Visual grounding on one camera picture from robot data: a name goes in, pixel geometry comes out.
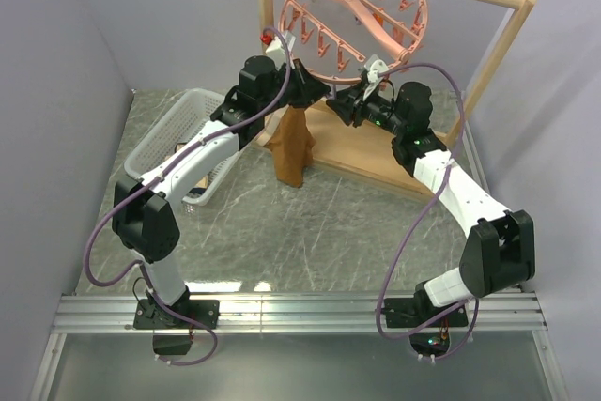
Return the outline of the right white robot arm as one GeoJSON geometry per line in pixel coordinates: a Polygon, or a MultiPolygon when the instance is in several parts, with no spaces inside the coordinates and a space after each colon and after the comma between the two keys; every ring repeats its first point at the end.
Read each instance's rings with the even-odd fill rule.
{"type": "Polygon", "coordinates": [[[530,280],[535,274],[532,217],[496,201],[457,164],[430,127],[431,89],[406,82],[394,100],[386,100],[365,88],[359,83],[326,103],[348,126],[368,121],[392,134],[397,163],[435,195],[467,238],[458,266],[417,284],[413,297],[395,310],[402,326],[438,325],[461,301],[530,280]]]}

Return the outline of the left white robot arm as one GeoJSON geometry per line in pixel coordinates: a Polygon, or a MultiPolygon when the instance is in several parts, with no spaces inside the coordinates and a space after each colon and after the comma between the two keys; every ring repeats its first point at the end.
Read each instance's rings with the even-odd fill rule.
{"type": "Polygon", "coordinates": [[[300,60],[276,65],[266,56],[250,57],[238,83],[194,138],[139,178],[125,176],[117,182],[112,229],[141,263],[148,280],[148,305],[142,311],[161,328],[201,319],[174,254],[180,238],[175,206],[219,163],[252,142],[267,115],[285,106],[307,108],[329,91],[300,60]]]}

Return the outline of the pink round clip hanger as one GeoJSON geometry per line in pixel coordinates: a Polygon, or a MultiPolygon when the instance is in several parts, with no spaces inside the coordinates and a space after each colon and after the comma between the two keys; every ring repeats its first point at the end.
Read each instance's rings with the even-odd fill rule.
{"type": "Polygon", "coordinates": [[[427,0],[285,0],[278,28],[300,43],[298,58],[326,83],[353,85],[376,54],[388,69],[423,47],[427,0]]]}

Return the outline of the brown boxer underwear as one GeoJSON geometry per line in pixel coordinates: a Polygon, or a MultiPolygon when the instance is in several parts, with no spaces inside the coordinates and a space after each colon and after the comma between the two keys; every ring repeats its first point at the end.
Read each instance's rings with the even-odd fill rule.
{"type": "Polygon", "coordinates": [[[270,151],[276,178],[299,188],[304,169],[313,164],[316,143],[307,127],[305,111],[290,106],[277,110],[270,115],[256,142],[270,151]]]}

